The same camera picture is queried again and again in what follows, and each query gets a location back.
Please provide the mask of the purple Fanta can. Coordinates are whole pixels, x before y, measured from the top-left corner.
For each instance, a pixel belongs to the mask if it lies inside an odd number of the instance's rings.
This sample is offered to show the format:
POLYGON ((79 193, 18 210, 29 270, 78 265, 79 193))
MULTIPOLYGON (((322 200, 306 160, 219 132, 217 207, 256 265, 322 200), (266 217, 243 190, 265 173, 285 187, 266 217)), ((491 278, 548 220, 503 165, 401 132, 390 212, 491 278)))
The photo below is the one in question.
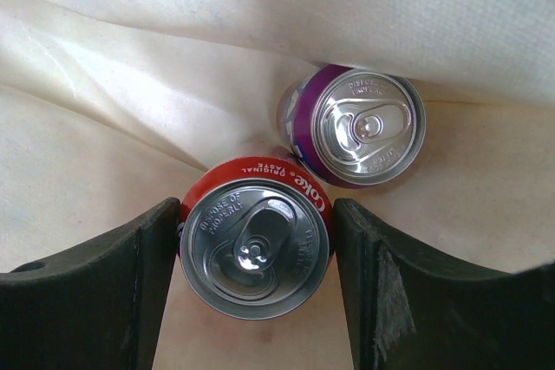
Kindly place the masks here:
POLYGON ((276 122, 310 171, 351 189, 383 184, 405 172, 426 132, 425 107, 409 80, 336 64, 285 89, 276 122))

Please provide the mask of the canvas bag with orange handles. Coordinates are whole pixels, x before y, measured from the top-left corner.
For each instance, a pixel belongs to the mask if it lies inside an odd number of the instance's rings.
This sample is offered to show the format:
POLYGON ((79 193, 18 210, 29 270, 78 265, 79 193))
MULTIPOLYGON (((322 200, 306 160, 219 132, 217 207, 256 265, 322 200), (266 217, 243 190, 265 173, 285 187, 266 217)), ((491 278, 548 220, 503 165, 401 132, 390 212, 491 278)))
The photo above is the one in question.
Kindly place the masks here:
MULTIPOLYGON (((1 0, 1 275, 274 144, 281 93, 325 63, 409 78, 428 114, 405 173, 332 199, 469 263, 554 267, 554 0, 1 0)), ((355 369, 338 264, 240 321, 175 257, 150 369, 355 369)))

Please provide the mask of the red Coke can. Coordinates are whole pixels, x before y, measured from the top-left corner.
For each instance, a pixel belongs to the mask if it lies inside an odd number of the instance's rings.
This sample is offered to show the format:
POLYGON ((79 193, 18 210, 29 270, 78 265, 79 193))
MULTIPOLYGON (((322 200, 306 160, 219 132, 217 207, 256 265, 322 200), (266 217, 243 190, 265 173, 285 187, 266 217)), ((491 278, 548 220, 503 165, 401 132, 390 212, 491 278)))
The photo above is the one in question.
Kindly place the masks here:
POLYGON ((317 290, 333 255, 332 204, 292 160, 245 156, 213 167, 182 200, 184 275, 220 313, 266 320, 317 290))

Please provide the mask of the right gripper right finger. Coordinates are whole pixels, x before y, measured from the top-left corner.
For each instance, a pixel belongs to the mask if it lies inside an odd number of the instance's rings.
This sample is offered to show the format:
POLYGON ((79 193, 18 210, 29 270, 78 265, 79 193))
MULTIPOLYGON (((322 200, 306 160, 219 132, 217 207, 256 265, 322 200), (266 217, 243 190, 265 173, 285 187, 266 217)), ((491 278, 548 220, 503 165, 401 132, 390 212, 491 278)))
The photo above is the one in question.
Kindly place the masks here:
POLYGON ((349 198, 333 221, 355 368, 553 368, 552 264, 506 273, 469 263, 349 198))

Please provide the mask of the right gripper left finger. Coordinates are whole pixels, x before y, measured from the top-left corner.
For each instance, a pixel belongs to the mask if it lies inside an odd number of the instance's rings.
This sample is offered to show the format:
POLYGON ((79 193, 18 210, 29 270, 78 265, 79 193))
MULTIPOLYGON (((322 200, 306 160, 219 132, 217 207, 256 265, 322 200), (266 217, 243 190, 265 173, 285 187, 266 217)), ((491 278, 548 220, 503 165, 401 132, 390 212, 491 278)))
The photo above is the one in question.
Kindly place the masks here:
POLYGON ((150 369, 180 202, 1 275, 3 369, 150 369))

